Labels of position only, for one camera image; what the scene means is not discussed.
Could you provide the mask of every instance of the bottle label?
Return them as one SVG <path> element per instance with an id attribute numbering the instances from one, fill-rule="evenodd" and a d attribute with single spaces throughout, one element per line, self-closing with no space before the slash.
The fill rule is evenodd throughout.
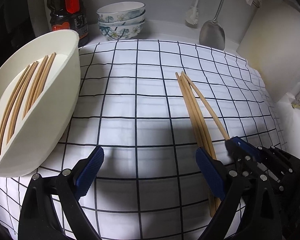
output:
<path id="1" fill-rule="evenodd" d="M 74 14 L 67 17 L 67 20 L 61 20 L 51 26 L 52 31 L 71 29 L 79 34 L 79 39 L 88 35 L 87 18 L 82 14 Z"/>

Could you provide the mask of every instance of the wooden chopstick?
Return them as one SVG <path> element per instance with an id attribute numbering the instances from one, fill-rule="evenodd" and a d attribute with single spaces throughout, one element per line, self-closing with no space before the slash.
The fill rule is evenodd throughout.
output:
<path id="1" fill-rule="evenodd" d="M 39 64 L 38 61 L 32 63 L 32 65 L 30 66 L 30 68 L 28 69 L 28 71 L 26 73 L 26 80 L 22 84 L 21 91 L 18 94 L 17 102 L 16 102 L 16 104 L 13 108 L 13 111 L 12 111 L 12 117 L 11 117 L 11 120 L 10 120 L 8 136 L 7 136 L 7 143 L 10 141 L 10 139 L 11 139 L 13 133 L 14 133 L 16 122 L 17 122 L 17 117 L 18 117 L 18 114 L 19 114 L 19 111 L 20 111 L 20 107 L 21 107 L 21 104 L 22 104 L 23 97 L 26 93 L 29 82 L 30 82 L 30 80 L 33 76 L 33 73 L 34 73 L 35 69 L 37 68 L 38 64 Z"/>
<path id="2" fill-rule="evenodd" d="M 213 144 L 212 144 L 212 140 L 211 140 L 211 137 L 210 137 L 210 133 L 209 133 L 209 130 L 208 130 L 208 127 L 207 127 L 207 124 L 204 120 L 204 117 L 202 115 L 202 112 L 201 112 L 201 109 L 198 105 L 198 102 L 194 96 L 194 93 L 191 89 L 191 86 L 188 82 L 188 80 L 186 79 L 186 75 L 184 72 L 181 73 L 181 76 L 180 76 L 181 80 L 183 81 L 183 84 L 184 84 L 184 87 L 186 87 L 186 90 L 188 90 L 188 93 L 187 93 L 187 96 L 190 96 L 191 98 L 191 101 L 193 102 L 192 106 L 195 107 L 195 111 L 197 112 L 197 116 L 199 117 L 199 122 L 201 122 L 202 124 L 202 128 L 203 128 L 203 133 L 201 132 L 202 135 L 204 135 L 205 137 L 203 138 L 203 141 L 206 141 L 206 143 L 204 143 L 204 148 L 206 149 L 206 151 L 208 152 L 208 154 L 214 159 L 216 160 L 217 157 L 216 157 L 216 153 L 214 151 L 214 147 L 213 147 Z M 218 207 L 220 206 L 220 203 L 221 203 L 221 200 L 217 197 L 214 197 L 214 204 L 215 204 L 215 210 L 218 209 Z"/>
<path id="3" fill-rule="evenodd" d="M 190 117 L 192 129 L 193 129 L 193 132 L 194 132 L 195 140 L 197 141 L 197 144 L 198 144 L 199 147 L 203 147 L 203 142 L 202 142 L 202 138 L 200 136 L 199 127 L 198 127 L 198 124 L 195 121 L 195 117 L 194 117 L 194 113 L 193 113 L 191 105 L 190 105 L 190 101 L 189 101 L 189 99 L 186 95 L 186 90 L 183 87 L 183 84 L 181 82 L 181 79 L 180 79 L 178 73 L 176 73 L 176 76 L 177 76 L 177 80 L 178 80 L 178 83 L 179 83 L 179 87 L 180 87 L 182 96 L 183 96 L 185 104 L 186 104 L 186 108 L 187 108 L 188 113 L 189 113 L 189 117 Z"/>
<path id="4" fill-rule="evenodd" d="M 9 97 L 9 100 L 7 102 L 7 105 L 6 105 L 6 108 L 3 112 L 3 116 L 2 116 L 2 119 L 1 119 L 1 123 L 0 123 L 0 154 L 1 154 L 1 149 L 2 149 L 2 141 L 3 141 L 3 135 L 4 135 L 4 130 L 6 129 L 6 125 L 7 125 L 7 122 L 8 122 L 8 118 L 10 116 L 10 112 L 11 112 L 11 109 L 13 107 L 13 104 L 14 102 L 16 101 L 16 98 L 17 98 L 17 95 L 21 89 L 21 86 L 23 84 L 23 82 L 25 81 L 25 76 L 26 76 L 26 73 L 29 69 L 30 65 L 28 65 L 26 67 L 26 69 L 23 71 L 22 75 L 20 76 L 17 84 L 15 85 L 10 97 Z"/>
<path id="5" fill-rule="evenodd" d="M 40 76 L 42 74 L 43 68 L 46 65 L 47 59 L 48 59 L 48 56 L 47 55 L 44 56 L 40 66 L 39 66 L 39 69 L 38 69 L 37 73 L 34 76 L 34 81 L 31 84 L 31 88 L 30 88 L 30 91 L 29 91 L 29 94 L 28 94 L 28 98 L 27 98 L 27 101 L 26 101 L 26 106 L 25 106 L 25 109 L 23 111 L 23 117 L 22 118 L 24 118 L 26 116 L 26 114 L 28 113 L 30 107 L 32 106 L 32 100 L 34 98 L 34 93 L 35 93 L 35 90 L 38 86 L 38 82 L 39 82 Z"/>
<path id="6" fill-rule="evenodd" d="M 196 121 L 199 125 L 200 134 L 201 134 L 201 137 L 202 137 L 202 140 L 203 140 L 203 147 L 207 150 L 207 152 L 211 156 L 211 149 L 210 149 L 210 145 L 209 145 L 208 140 L 207 140 L 207 133 L 209 133 L 209 132 L 208 132 L 206 122 L 204 121 L 204 118 L 202 116 L 202 112 L 199 108 L 197 100 L 194 97 L 194 94 L 192 92 L 192 89 L 191 89 L 188 81 L 183 76 L 180 76 L 180 78 L 183 82 L 183 86 L 185 87 L 185 89 L 187 91 L 187 96 L 189 98 L 190 104 L 191 104 L 191 106 L 193 108 L 193 111 L 195 113 L 194 115 L 197 117 Z"/>
<path id="7" fill-rule="evenodd" d="M 209 105 L 209 103 L 207 102 L 207 100 L 201 94 L 200 90 L 195 86 L 195 84 L 191 81 L 191 79 L 183 71 L 181 72 L 181 75 L 183 75 L 187 79 L 187 81 L 189 82 L 189 84 L 192 86 L 192 88 L 194 89 L 194 91 L 197 93 L 197 95 L 201 99 L 202 103 L 204 104 L 204 106 L 207 108 L 207 110 L 211 114 L 214 122 L 218 126 L 218 128 L 219 128 L 222 136 L 224 137 L 224 139 L 225 140 L 229 140 L 230 137 L 229 137 L 228 133 L 226 132 L 225 128 L 223 127 L 223 125 L 220 122 L 220 120 L 219 120 L 218 116 L 216 115 L 216 113 L 213 111 L 213 109 L 211 108 L 211 106 Z"/>
<path id="8" fill-rule="evenodd" d="M 199 147 L 205 147 L 207 149 L 208 145 L 207 145 L 205 134 L 203 132 L 202 124 L 200 122 L 198 113 L 194 106 L 194 102 L 190 98 L 189 90 L 186 88 L 187 82 L 185 83 L 185 80 L 182 80 L 182 78 L 180 78 L 178 73 L 176 73 L 176 77 L 177 77 L 179 87 L 180 87 L 181 93 L 183 95 L 185 104 L 186 104 L 186 108 L 189 113 L 190 121 L 192 124 L 192 128 L 194 130 L 194 136 L 196 138 L 197 144 Z M 210 189 L 208 191 L 208 201 L 209 201 L 210 216 L 213 217 L 214 214 L 216 213 L 216 204 L 215 204 L 215 198 Z"/>
<path id="9" fill-rule="evenodd" d="M 55 57 L 56 57 L 56 53 L 54 52 L 50 55 L 49 60 L 48 60 L 47 64 L 44 67 L 44 70 L 43 70 L 42 75 L 40 77 L 38 89 L 36 90 L 36 93 L 35 93 L 35 97 L 34 97 L 35 100 L 32 102 L 32 105 L 37 100 L 37 98 L 39 97 L 39 95 L 41 94 L 41 92 L 43 90 L 44 84 L 47 80 L 51 65 L 52 65 L 53 60 L 54 60 Z"/>

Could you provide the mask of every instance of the red label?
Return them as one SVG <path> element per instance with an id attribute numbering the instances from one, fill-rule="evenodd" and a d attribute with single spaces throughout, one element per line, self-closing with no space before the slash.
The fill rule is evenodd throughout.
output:
<path id="1" fill-rule="evenodd" d="M 62 25 L 55 24 L 51 28 L 52 28 L 52 31 L 70 29 L 70 24 L 68 22 L 64 22 Z"/>

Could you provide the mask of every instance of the white brush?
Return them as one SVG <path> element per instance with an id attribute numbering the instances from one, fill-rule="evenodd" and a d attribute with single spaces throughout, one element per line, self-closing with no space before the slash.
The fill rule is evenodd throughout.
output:
<path id="1" fill-rule="evenodd" d="M 194 6 L 191 6 L 190 9 L 186 12 L 186 22 L 191 25 L 196 25 L 199 21 L 199 13 L 197 8 L 198 2 L 199 0 L 195 0 Z"/>

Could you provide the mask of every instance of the white plastic container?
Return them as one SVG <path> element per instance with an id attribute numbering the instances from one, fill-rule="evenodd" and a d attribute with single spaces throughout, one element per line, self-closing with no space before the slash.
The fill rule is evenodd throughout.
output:
<path id="1" fill-rule="evenodd" d="M 44 89 L 22 119 L 0 155 L 0 176 L 17 177 L 36 169 L 61 138 L 77 102 L 80 88 L 79 36 L 72 30 L 47 33 L 15 52 L 0 68 L 0 122 L 8 98 L 27 65 L 56 52 Z M 20 112 L 27 97 L 23 99 Z"/>

